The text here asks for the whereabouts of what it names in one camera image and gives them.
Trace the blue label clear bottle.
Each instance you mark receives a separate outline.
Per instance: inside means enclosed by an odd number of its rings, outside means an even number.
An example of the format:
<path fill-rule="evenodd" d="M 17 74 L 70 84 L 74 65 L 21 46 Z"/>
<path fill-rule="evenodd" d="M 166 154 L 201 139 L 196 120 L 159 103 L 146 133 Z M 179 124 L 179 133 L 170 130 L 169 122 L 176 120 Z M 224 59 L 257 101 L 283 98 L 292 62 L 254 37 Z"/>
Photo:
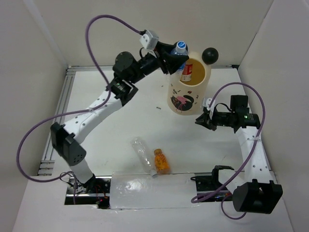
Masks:
<path fill-rule="evenodd" d="M 176 43 L 176 46 L 172 51 L 170 52 L 171 55 L 183 55 L 187 56 L 187 44 L 184 41 L 178 41 Z M 185 62 L 179 67 L 179 69 L 176 71 L 176 73 L 182 73 L 185 67 Z"/>

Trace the red label plastic bottle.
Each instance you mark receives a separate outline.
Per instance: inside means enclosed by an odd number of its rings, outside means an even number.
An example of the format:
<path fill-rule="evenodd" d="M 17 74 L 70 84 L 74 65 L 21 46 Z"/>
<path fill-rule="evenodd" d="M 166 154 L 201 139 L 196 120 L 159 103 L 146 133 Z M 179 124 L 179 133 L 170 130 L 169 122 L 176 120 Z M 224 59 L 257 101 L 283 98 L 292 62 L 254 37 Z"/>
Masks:
<path fill-rule="evenodd" d="M 191 81 L 191 76 L 192 76 L 192 68 L 193 64 L 191 62 L 186 63 L 182 75 L 181 75 L 181 81 L 182 82 L 189 82 Z"/>

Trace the orange juice bottle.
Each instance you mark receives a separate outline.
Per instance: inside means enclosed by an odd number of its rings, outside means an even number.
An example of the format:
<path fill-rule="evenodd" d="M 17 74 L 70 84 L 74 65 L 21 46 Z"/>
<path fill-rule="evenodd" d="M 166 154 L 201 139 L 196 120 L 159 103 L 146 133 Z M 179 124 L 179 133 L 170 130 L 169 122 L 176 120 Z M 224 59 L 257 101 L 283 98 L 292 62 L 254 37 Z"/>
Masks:
<path fill-rule="evenodd" d="M 170 166 L 161 149 L 154 150 L 154 163 L 159 174 L 169 174 Z"/>

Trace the clear unlabelled plastic bottle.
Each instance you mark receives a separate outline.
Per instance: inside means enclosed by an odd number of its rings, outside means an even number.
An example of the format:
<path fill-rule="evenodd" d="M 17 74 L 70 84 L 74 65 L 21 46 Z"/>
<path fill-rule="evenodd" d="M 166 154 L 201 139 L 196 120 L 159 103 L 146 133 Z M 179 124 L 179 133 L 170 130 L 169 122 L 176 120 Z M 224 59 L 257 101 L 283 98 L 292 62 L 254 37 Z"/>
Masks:
<path fill-rule="evenodd" d="M 144 171 L 152 178 L 156 177 L 157 170 L 154 164 L 154 157 L 146 143 L 139 137 L 134 138 L 130 143 L 136 155 L 138 156 Z"/>

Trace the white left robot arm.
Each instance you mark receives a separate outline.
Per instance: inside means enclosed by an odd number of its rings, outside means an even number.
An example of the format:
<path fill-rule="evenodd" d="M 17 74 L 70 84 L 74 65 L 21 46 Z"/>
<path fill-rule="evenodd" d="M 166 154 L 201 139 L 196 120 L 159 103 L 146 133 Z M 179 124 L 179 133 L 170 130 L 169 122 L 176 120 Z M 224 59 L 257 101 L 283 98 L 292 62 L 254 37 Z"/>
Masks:
<path fill-rule="evenodd" d="M 135 83 L 161 69 L 174 74 L 188 60 L 185 42 L 174 45 L 158 42 L 152 52 L 135 60 L 130 52 L 121 52 L 115 59 L 113 80 L 106 90 L 82 113 L 60 125 L 51 125 L 52 146 L 73 171 L 78 187 L 85 193 L 93 191 L 98 182 L 85 160 L 81 144 L 87 135 L 112 113 L 125 106 L 137 93 Z"/>

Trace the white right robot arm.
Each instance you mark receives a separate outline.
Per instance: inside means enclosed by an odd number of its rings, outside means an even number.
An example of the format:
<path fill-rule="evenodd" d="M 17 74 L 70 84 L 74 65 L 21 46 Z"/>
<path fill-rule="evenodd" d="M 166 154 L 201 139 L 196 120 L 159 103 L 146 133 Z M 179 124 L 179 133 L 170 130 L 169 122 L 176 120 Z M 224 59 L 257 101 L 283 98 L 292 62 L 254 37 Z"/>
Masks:
<path fill-rule="evenodd" d="M 216 109 L 212 98 L 203 101 L 203 114 L 196 124 L 211 131 L 218 126 L 232 128 L 240 148 L 243 164 L 239 172 L 230 166 L 215 166 L 211 185 L 215 189 L 223 187 L 232 195 L 234 209 L 243 213 L 271 214 L 283 195 L 282 186 L 275 180 L 268 168 L 266 155 L 260 139 L 260 120 L 250 113 L 246 95 L 232 95 L 227 112 Z"/>

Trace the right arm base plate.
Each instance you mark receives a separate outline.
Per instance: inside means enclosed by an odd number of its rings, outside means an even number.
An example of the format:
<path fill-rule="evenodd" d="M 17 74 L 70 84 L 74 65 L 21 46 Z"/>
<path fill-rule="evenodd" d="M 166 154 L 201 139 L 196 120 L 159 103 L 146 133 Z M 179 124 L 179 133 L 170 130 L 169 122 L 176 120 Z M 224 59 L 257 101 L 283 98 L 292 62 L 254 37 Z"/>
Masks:
<path fill-rule="evenodd" d="M 201 195 L 204 193 L 211 193 L 215 191 L 219 186 L 216 185 L 215 181 L 212 179 L 211 173 L 206 174 L 195 174 L 190 178 L 191 181 L 195 182 L 198 199 L 201 198 Z M 221 202 L 225 196 L 230 195 L 231 193 L 224 188 L 219 193 L 214 195 L 213 197 L 203 201 L 204 203 L 208 202 Z"/>

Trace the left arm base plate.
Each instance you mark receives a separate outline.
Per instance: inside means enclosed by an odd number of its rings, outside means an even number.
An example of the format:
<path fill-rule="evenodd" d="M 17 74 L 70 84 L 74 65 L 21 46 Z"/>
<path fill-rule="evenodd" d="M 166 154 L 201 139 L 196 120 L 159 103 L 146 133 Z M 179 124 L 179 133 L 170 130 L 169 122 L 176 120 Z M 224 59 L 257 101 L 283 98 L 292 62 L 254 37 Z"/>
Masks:
<path fill-rule="evenodd" d="M 63 180 L 67 184 L 64 205 L 95 205 L 98 209 L 110 209 L 111 176 L 97 176 L 96 183 L 86 189 L 80 182 L 74 188 L 74 178 Z"/>

